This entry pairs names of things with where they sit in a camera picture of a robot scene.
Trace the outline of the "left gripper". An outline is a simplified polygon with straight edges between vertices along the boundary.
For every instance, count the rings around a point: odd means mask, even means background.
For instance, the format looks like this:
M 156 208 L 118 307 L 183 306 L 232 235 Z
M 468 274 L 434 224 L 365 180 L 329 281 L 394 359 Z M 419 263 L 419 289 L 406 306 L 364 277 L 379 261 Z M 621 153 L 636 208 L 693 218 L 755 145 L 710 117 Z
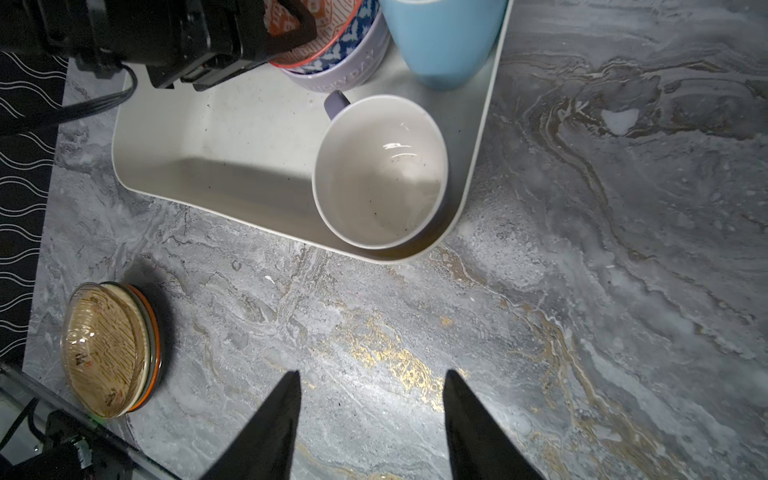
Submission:
M 158 89 L 204 91 L 316 38 L 301 1 L 275 3 L 296 23 L 277 34 L 264 1 L 4 1 L 1 48 L 71 58 L 99 78 L 143 65 Z

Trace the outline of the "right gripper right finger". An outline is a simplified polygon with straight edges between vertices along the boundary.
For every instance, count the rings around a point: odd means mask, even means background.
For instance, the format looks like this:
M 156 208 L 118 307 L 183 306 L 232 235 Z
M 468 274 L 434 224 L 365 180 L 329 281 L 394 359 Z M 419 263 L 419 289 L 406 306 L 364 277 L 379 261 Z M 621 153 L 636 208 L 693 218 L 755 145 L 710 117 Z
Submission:
M 455 370 L 446 372 L 442 399 L 452 477 L 541 479 Z

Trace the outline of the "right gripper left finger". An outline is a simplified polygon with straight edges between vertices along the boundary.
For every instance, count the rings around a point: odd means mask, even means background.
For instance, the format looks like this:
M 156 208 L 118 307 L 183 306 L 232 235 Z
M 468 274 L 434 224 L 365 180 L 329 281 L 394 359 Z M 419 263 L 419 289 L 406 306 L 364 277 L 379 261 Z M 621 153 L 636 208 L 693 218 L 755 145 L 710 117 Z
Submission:
M 289 371 L 203 477 L 288 479 L 300 410 L 300 373 Z

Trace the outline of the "red patterned bowl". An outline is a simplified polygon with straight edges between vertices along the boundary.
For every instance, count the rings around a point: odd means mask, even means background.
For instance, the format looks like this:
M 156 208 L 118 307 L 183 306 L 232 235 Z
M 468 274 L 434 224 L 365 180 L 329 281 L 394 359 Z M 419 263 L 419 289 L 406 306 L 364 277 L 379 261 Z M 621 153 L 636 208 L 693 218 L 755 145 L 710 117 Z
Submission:
M 321 73 L 339 64 L 359 46 L 379 11 L 376 0 L 309 0 L 302 4 L 315 18 L 316 38 L 269 61 L 299 75 Z

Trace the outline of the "lavender bowl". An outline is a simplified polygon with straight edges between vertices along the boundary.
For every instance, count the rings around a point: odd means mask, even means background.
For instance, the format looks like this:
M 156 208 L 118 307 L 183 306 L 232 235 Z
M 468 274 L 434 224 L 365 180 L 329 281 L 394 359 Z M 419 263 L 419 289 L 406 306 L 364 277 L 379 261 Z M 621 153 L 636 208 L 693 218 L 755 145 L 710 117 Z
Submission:
M 313 74 L 296 74 L 283 70 L 298 86 L 316 93 L 347 91 L 364 84 L 382 63 L 391 36 L 382 12 L 379 12 L 361 43 L 337 65 Z

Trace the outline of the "lavender mug white inside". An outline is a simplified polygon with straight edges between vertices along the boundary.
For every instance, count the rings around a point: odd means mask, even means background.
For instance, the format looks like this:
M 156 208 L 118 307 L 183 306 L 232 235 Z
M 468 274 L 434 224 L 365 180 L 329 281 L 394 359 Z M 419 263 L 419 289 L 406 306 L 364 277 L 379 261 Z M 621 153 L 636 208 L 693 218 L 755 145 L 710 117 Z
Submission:
M 395 95 L 324 101 L 330 124 L 312 173 L 315 205 L 326 226 L 355 247 L 383 250 L 421 234 L 447 191 L 443 134 L 417 103 Z

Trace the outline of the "light blue mug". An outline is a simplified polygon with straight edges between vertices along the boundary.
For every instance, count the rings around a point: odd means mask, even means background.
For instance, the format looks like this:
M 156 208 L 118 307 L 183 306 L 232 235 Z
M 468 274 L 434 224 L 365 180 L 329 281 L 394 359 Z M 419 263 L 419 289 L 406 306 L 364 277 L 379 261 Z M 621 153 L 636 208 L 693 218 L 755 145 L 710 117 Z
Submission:
M 482 68 L 508 3 L 391 0 L 380 5 L 410 71 L 427 87 L 447 91 L 464 85 Z

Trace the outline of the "yellow-brown ceramic plate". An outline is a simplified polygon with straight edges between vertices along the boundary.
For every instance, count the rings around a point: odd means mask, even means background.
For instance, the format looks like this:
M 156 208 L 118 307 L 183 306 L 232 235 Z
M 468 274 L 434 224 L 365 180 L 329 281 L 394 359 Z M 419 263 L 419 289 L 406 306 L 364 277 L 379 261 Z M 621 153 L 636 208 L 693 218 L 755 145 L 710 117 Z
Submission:
M 60 345 L 71 389 L 101 419 L 140 409 L 160 384 L 163 333 L 148 298 L 134 285 L 79 285 L 70 297 Z

